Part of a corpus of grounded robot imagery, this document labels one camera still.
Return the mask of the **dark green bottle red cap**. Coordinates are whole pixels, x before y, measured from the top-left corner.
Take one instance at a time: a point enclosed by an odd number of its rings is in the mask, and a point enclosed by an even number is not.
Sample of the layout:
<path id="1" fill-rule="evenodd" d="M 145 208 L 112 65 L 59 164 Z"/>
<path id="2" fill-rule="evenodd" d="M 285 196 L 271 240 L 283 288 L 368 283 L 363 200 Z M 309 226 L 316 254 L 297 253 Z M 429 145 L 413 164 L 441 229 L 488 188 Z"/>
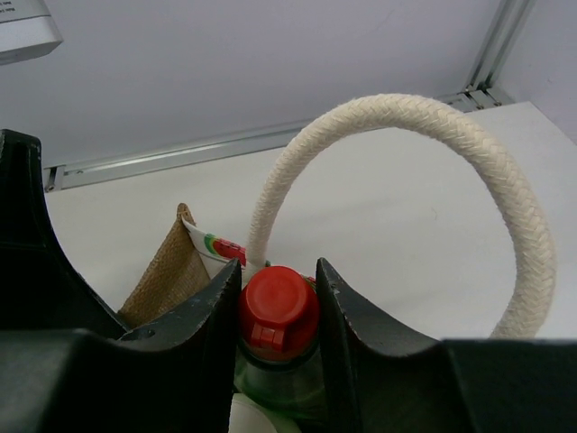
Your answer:
<path id="1" fill-rule="evenodd" d="M 241 292 L 235 388 L 268 410 L 326 423 L 315 284 L 284 266 L 256 272 Z"/>

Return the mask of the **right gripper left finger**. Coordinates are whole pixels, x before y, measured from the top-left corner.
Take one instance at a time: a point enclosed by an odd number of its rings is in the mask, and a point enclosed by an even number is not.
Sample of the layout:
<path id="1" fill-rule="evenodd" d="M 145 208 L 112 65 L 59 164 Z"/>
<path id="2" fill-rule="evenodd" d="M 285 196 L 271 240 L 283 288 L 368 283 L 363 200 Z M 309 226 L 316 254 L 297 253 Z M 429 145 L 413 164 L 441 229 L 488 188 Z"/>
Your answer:
<path id="1" fill-rule="evenodd" d="M 241 266 L 117 340 L 84 329 L 1 335 L 4 432 L 225 432 Z"/>

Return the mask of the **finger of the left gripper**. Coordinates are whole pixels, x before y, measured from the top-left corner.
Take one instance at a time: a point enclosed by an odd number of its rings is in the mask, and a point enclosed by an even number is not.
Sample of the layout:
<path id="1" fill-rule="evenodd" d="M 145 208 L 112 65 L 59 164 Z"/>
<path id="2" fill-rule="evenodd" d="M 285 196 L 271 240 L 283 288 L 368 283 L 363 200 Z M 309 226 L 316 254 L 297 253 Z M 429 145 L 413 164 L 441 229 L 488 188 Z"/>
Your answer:
<path id="1" fill-rule="evenodd" d="M 1 132 L 1 328 L 84 328 L 118 338 L 127 326 L 74 269 L 51 225 L 41 142 Z"/>

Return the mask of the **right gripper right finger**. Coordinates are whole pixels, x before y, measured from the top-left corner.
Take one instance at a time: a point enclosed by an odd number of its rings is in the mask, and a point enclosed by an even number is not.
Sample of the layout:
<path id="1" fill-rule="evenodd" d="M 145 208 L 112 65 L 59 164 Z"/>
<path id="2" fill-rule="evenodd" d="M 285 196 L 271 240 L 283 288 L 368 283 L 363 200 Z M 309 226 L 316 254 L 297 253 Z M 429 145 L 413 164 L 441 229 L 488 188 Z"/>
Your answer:
<path id="1" fill-rule="evenodd" d="M 417 332 L 316 265 L 332 432 L 573 432 L 576 344 Z"/>

